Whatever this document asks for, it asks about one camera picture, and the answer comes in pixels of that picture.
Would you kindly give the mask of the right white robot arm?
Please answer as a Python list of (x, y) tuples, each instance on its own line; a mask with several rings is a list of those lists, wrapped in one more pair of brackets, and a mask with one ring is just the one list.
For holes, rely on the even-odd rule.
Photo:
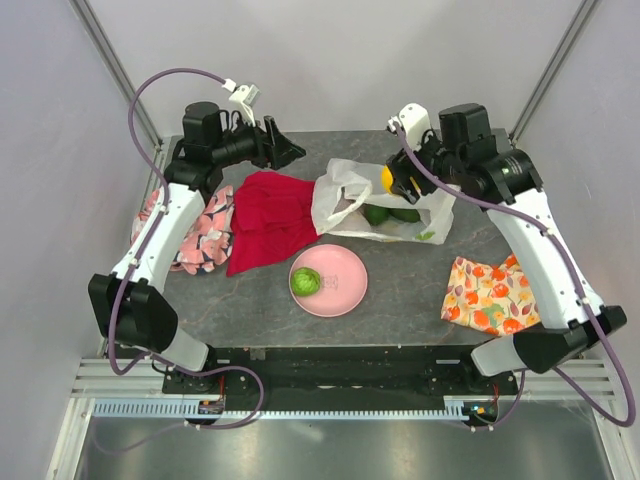
[(458, 381), (477, 394), (509, 370), (545, 373), (623, 327), (623, 309), (607, 305), (570, 254), (550, 211), (543, 182), (530, 157), (500, 144), (484, 106), (468, 103), (440, 112), (441, 129), (427, 110), (406, 105), (387, 129), (401, 151), (390, 157), (388, 188), (410, 204), (439, 189), (486, 212), (498, 228), (532, 290), (539, 323), (476, 346), (458, 368)]

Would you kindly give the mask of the yellow fake lemon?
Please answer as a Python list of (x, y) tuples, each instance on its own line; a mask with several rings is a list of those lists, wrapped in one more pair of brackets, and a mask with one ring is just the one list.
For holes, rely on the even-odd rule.
[(388, 166), (385, 166), (381, 172), (381, 185), (388, 194), (400, 195), (399, 184)]

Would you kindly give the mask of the light green fake fruit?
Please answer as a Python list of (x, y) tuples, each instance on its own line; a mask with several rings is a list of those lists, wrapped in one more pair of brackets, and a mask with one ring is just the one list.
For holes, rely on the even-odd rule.
[(321, 275), (309, 267), (297, 268), (290, 276), (290, 287), (295, 296), (314, 295), (319, 292), (321, 286)]

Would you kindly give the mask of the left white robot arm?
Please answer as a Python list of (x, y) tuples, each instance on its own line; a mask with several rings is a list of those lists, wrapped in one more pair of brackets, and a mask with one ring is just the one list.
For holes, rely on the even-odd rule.
[(149, 219), (133, 245), (108, 274), (94, 275), (88, 293), (101, 335), (110, 348), (137, 348), (185, 370), (185, 382), (208, 393), (219, 382), (215, 352), (186, 333), (163, 296), (179, 247), (223, 179), (224, 168), (249, 161), (278, 170), (305, 156), (280, 132), (271, 116), (255, 125), (212, 102), (188, 105), (183, 137), (161, 174)]

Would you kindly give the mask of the dark green fake avocado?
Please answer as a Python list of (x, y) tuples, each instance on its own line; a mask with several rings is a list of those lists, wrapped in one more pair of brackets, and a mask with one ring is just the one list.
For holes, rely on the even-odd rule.
[(386, 222), (390, 216), (390, 210), (386, 207), (365, 204), (363, 215), (371, 226), (378, 226)]

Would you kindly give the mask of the white plastic bag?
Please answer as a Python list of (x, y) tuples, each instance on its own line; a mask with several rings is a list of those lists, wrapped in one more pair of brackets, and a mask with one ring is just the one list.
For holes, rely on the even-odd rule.
[(318, 234), (380, 242), (441, 245), (453, 223), (455, 197), (438, 189), (415, 205), (383, 187), (386, 168), (332, 159), (315, 181), (311, 218)]

